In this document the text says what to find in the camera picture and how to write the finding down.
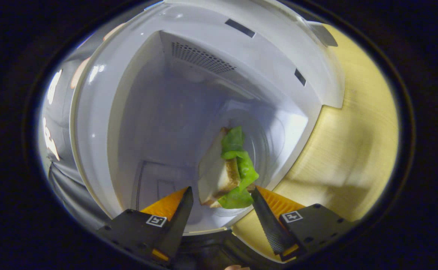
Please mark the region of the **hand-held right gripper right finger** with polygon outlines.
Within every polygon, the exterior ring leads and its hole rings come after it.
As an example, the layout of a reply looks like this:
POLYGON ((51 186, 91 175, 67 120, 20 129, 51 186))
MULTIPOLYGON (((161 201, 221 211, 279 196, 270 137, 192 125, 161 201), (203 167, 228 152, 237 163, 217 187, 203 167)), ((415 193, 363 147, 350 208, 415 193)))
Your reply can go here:
POLYGON ((304 206, 260 186, 251 196, 269 245, 283 262, 309 258, 355 227, 321 204, 304 206))

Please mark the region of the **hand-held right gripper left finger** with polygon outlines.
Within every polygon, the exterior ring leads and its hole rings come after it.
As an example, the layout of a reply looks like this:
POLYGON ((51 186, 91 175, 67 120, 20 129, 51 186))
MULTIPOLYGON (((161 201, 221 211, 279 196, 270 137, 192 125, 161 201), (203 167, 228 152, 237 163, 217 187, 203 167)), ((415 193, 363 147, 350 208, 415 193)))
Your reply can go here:
POLYGON ((127 209, 97 230, 114 247, 149 265, 170 265, 193 208, 188 186, 142 211, 127 209))

